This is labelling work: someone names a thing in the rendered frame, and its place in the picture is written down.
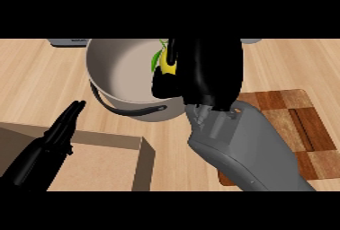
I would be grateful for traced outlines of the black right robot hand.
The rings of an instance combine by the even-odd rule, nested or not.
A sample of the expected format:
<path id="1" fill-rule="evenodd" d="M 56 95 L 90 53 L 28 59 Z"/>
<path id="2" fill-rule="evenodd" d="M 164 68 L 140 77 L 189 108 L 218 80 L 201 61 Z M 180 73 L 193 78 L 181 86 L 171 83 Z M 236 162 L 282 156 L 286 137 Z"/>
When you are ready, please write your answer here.
<path id="1" fill-rule="evenodd" d="M 242 43 L 239 39 L 170 39 L 167 65 L 155 68 L 150 92 L 158 99 L 181 97 L 186 105 L 208 105 L 229 111 L 242 88 Z"/>

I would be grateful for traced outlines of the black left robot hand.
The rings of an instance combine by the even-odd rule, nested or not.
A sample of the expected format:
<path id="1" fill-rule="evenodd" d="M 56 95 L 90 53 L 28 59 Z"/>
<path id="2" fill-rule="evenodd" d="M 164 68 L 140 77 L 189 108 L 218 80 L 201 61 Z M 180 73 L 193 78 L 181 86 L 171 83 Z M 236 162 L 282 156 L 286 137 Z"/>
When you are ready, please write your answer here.
<path id="1" fill-rule="evenodd" d="M 26 145 L 0 177 L 0 191 L 47 191 L 66 155 L 72 154 L 71 140 L 84 106 L 85 101 L 74 101 L 44 135 Z"/>

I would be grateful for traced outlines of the yellow lemon with green leaves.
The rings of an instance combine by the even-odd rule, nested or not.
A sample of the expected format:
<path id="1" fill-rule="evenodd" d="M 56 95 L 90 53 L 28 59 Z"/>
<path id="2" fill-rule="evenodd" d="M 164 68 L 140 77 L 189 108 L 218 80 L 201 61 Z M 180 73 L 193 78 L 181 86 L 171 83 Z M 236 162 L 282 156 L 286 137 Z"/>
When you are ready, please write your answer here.
<path id="1" fill-rule="evenodd" d="M 155 71 L 156 66 L 161 67 L 161 72 L 164 74 L 176 73 L 176 65 L 167 64 L 167 41 L 159 40 L 162 48 L 156 51 L 150 58 L 150 71 Z"/>

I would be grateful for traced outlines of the checkered wooden cutting board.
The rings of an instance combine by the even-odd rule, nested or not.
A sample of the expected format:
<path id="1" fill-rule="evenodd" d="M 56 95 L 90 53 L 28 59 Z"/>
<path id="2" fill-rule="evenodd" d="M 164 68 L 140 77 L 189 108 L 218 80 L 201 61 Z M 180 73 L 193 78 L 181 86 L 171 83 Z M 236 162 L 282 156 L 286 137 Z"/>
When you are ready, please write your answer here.
<path id="1" fill-rule="evenodd" d="M 340 151 L 303 89 L 241 93 L 255 106 L 291 148 L 303 178 L 340 179 Z"/>

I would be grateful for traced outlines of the open pale wooden drawer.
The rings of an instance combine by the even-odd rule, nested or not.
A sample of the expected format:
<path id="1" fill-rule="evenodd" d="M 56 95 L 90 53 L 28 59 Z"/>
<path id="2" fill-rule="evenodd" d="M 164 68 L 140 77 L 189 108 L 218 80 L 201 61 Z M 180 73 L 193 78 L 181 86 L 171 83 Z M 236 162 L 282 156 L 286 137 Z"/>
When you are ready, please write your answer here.
<path id="1" fill-rule="evenodd" d="M 45 127 L 0 122 L 0 176 Z M 155 150 L 143 137 L 76 130 L 48 191 L 149 191 Z"/>

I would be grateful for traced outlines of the dark grey flat appliance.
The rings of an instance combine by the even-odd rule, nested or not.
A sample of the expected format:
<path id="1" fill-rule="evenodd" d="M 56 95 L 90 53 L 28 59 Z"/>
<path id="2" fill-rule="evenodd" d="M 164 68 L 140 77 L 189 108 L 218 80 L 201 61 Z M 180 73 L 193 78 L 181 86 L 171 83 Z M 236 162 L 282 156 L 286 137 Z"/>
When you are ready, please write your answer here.
<path id="1" fill-rule="evenodd" d="M 88 39 L 48 39 L 47 41 L 57 48 L 81 48 L 87 45 Z"/>

